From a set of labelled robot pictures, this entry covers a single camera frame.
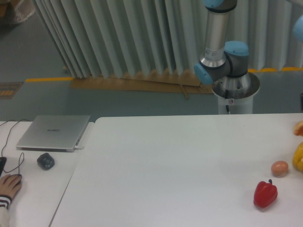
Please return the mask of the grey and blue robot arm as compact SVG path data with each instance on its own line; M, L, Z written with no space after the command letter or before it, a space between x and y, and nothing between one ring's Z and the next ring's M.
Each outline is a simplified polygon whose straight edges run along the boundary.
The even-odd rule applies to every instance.
M300 0L205 0L207 26L197 77L224 99L255 95L260 70L303 65Z

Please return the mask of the person's hand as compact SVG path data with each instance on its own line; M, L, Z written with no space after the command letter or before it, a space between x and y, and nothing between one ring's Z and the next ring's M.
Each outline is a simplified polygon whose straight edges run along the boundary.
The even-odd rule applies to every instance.
M15 176L5 175L0 179L0 194L7 195L13 199L22 188L22 183L16 185L19 181Z

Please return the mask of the striped cream sleeve forearm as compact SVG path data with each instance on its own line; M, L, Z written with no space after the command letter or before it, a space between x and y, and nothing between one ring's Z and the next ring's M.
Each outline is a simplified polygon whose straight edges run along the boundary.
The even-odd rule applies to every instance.
M0 227L9 227L8 207L11 204L11 200L7 195L0 195Z

